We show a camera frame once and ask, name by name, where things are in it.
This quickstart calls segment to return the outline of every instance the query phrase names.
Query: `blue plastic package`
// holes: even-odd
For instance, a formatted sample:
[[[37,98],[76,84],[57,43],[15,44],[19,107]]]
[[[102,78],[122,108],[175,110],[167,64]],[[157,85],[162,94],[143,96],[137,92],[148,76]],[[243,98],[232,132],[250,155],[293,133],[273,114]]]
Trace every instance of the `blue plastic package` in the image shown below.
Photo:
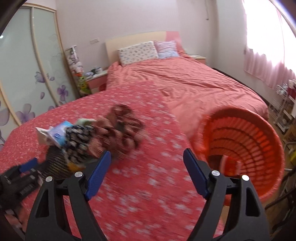
[[[69,121],[64,121],[61,124],[55,126],[54,128],[50,129],[47,134],[49,138],[55,143],[55,145],[59,148],[61,148],[66,139],[66,131],[65,129],[67,127],[72,127],[73,124],[71,124]]]

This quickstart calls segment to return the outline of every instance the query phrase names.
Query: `orange plastic basket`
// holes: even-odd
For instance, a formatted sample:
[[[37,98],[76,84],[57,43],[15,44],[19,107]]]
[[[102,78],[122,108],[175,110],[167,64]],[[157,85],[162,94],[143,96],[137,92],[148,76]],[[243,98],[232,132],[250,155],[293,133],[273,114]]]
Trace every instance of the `orange plastic basket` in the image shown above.
[[[200,160],[227,155],[241,161],[241,175],[250,177],[262,203],[281,183],[285,167],[281,141],[272,126],[252,111],[225,107],[207,115],[191,144]],[[228,195],[224,204],[230,204]]]

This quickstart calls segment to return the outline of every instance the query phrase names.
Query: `silver screw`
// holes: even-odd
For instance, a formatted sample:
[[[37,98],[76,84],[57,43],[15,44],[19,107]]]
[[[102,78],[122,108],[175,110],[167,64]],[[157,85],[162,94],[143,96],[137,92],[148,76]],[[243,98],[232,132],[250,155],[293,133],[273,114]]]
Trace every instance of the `silver screw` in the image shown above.
[[[244,181],[248,181],[248,180],[250,180],[249,176],[247,176],[247,175],[242,175],[242,179],[243,179]]]
[[[215,177],[220,176],[220,172],[217,171],[217,170],[213,170],[212,175],[215,176]]]
[[[75,177],[82,177],[83,173],[82,172],[75,172]]]
[[[52,181],[52,176],[49,176],[45,179],[46,182],[51,182]]]

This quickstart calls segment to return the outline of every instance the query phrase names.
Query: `electrical outlet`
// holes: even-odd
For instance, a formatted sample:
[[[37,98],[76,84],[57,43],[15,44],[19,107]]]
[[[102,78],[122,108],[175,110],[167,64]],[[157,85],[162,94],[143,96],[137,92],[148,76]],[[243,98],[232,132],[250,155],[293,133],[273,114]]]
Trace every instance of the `electrical outlet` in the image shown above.
[[[96,38],[96,39],[90,40],[90,43],[91,43],[91,44],[95,44],[95,43],[98,43],[98,42],[100,42],[100,39],[99,39],[99,38]]]

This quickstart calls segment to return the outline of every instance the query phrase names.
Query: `curtain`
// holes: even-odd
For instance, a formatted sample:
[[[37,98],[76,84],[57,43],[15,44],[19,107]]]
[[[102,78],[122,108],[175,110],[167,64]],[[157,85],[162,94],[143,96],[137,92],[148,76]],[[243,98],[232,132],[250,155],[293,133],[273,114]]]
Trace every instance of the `curtain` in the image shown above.
[[[247,20],[244,70],[274,88],[295,79],[296,38],[269,0],[243,0]]]

